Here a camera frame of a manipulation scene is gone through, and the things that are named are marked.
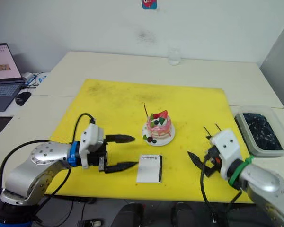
cake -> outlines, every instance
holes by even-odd
[[[150,145],[163,146],[175,137],[175,127],[168,116],[167,110],[147,115],[142,130],[143,139]]]

yellow mat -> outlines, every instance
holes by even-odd
[[[142,126],[146,121],[143,104],[150,113],[168,110],[176,128],[172,142],[163,147],[153,147],[142,138]],[[203,201],[200,190],[200,169],[190,160],[187,151],[201,157],[211,145],[206,139],[207,127],[211,134],[220,128],[232,128],[241,146],[243,158],[247,148],[233,119],[226,95],[221,89],[160,86],[118,83],[87,79],[74,98],[63,119],[54,131],[54,141],[71,142],[78,116],[90,113],[105,134],[128,134],[136,140],[127,144],[109,143],[108,163],[138,161],[141,154],[163,155],[162,182],[137,183],[138,166],[114,174],[99,173],[98,166],[88,170],[73,168],[72,173],[58,194],[89,197],[127,199]],[[76,140],[88,126],[84,117],[77,130]],[[59,173],[47,190],[53,192],[64,179],[67,171]],[[227,181],[215,173],[204,178],[205,191],[210,201],[229,202],[237,193]],[[239,202],[250,202],[243,194]]]

black contents in container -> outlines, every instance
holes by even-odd
[[[258,113],[244,113],[243,116],[259,148],[262,150],[283,150],[265,116]]]

computer mouse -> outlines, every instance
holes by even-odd
[[[16,96],[15,101],[18,105],[23,105],[31,96],[30,92],[23,92]]]

small book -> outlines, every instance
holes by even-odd
[[[162,177],[162,156],[141,155],[138,168],[138,183],[158,183]]]

